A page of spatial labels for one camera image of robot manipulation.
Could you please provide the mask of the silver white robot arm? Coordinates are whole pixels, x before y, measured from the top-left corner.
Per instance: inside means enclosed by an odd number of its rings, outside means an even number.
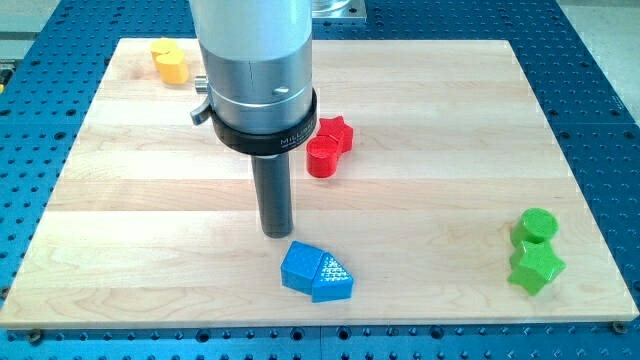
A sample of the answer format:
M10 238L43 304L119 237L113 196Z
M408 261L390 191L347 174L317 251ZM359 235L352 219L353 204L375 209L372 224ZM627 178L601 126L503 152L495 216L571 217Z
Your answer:
M311 0L190 0L207 98L194 124L254 156L286 153L314 131Z

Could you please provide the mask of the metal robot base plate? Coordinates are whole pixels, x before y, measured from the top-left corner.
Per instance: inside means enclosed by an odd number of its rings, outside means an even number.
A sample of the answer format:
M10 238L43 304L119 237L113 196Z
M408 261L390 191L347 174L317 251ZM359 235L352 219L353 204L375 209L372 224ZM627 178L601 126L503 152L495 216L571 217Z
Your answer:
M365 0L312 0L313 19L325 22L364 22Z

